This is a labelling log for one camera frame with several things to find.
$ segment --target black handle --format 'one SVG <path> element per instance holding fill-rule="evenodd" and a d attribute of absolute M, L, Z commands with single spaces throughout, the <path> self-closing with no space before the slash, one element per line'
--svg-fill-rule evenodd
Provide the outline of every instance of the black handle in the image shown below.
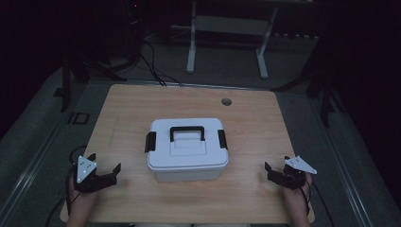
<path fill-rule="evenodd" d="M 200 131 L 200 139 L 204 141 L 204 127 L 203 126 L 182 126 L 170 128 L 170 142 L 174 142 L 175 131 Z"/>

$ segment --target white metal table leg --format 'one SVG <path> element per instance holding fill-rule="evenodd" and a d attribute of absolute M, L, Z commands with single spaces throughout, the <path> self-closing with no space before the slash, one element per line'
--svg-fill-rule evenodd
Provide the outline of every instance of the white metal table leg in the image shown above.
<path fill-rule="evenodd" d="M 188 53 L 188 63 L 186 65 L 186 73 L 192 74 L 195 70 L 195 54 L 196 54 L 196 44 L 195 44 L 195 23 L 196 23 L 196 1 L 192 1 L 192 20 L 191 20 L 191 45 L 189 46 Z"/>
<path fill-rule="evenodd" d="M 266 28 L 266 32 L 263 36 L 263 43 L 259 48 L 256 49 L 257 63 L 259 64 L 260 77 L 262 79 L 268 78 L 268 70 L 266 67 L 265 57 L 263 56 L 263 54 L 265 53 L 266 45 L 268 44 L 268 40 L 269 40 L 269 36 L 271 34 L 271 29 L 273 27 L 274 19 L 277 15 L 277 10 L 278 10 L 278 8 L 273 9 L 273 12 L 270 17 L 269 25 Z"/>

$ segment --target desk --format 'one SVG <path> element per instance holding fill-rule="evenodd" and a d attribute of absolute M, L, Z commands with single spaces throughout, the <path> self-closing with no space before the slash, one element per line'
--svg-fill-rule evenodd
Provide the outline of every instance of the desk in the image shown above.
<path fill-rule="evenodd" d="M 232 104 L 225 106 L 223 98 Z M 145 151 L 158 118 L 221 120 L 230 163 L 214 181 L 158 183 Z M 293 156 L 275 94 L 212 88 L 114 85 L 85 155 L 96 153 L 98 174 L 118 163 L 115 186 L 100 191 L 90 221 L 162 223 L 289 222 L 280 186 L 267 180 L 264 162 L 276 170 Z M 314 213 L 309 214 L 310 221 Z M 68 219 L 65 207 L 61 219 Z"/>

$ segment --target person's right hand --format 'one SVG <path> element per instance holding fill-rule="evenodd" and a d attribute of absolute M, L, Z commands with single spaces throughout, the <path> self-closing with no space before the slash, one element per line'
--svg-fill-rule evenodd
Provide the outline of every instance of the person's right hand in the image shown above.
<path fill-rule="evenodd" d="M 309 183 L 305 183 L 302 186 L 306 195 L 309 195 L 309 186 L 312 185 L 312 177 L 309 173 L 305 174 L 306 181 Z M 299 188 L 294 190 L 283 187 L 284 193 L 284 201 L 286 202 L 286 206 L 289 212 L 289 215 L 293 221 L 294 226 L 296 227 L 304 227 L 310 226 L 309 220 L 307 219 L 306 214 L 306 204 L 304 195 Z"/>

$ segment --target gray carpet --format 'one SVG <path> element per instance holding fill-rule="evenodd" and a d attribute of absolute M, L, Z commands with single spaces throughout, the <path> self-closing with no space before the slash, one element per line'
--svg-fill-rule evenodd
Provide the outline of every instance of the gray carpet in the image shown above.
<path fill-rule="evenodd" d="M 192 84 L 269 90 L 300 74 L 315 42 L 309 39 L 289 40 L 285 37 L 270 39 L 265 54 L 270 74 L 268 79 L 259 77 L 252 49 L 199 46 L 195 73 L 188 75 L 185 73 L 187 46 L 155 44 L 155 65 L 184 86 Z M 148 46 L 144 46 L 143 54 L 151 60 Z M 128 78 L 127 83 L 131 84 L 153 81 L 143 61 L 138 63 L 138 67 L 123 70 L 119 75 Z M 172 80 L 163 79 L 174 84 Z M 51 209 L 64 193 L 64 178 L 70 166 L 68 155 L 74 148 L 86 145 L 89 141 L 108 89 L 113 83 L 114 81 L 100 75 L 94 75 L 88 85 L 74 83 L 75 102 L 67 113 L 60 113 L 61 100 L 52 96 L 54 90 L 61 85 L 61 72 L 58 72 L 49 78 L 25 113 L 3 138 L 0 143 L 0 204 L 6 203 L 18 177 L 24 174 L 26 165 L 36 153 L 44 155 L 30 188 L 15 203 L 15 209 L 10 210 L 7 226 L 44 226 Z M 314 183 L 319 188 L 336 226 L 359 226 L 364 221 L 365 224 L 361 225 L 401 226 L 400 212 L 381 181 L 349 116 L 339 110 L 330 114 L 331 128 L 327 130 L 318 117 L 320 101 L 306 98 L 306 86 L 307 83 L 300 84 L 285 93 L 277 93 L 277 97 L 295 153 L 319 171 L 314 176 Z M 90 114 L 88 124 L 67 124 L 71 112 Z M 346 169 L 339 170 L 339 157 Z M 344 176 L 352 179 L 351 186 L 344 180 Z M 363 209 L 369 216 L 367 224 L 366 219 L 359 219 L 356 209 L 360 207 L 353 205 L 350 194 L 359 196 Z M 312 225 L 331 226 L 316 189 L 312 189 L 311 202 L 316 216 Z M 51 226 L 63 226 L 59 218 L 60 210 L 59 207 L 55 212 Z M 127 223 L 91 223 L 88 226 L 127 226 Z"/>

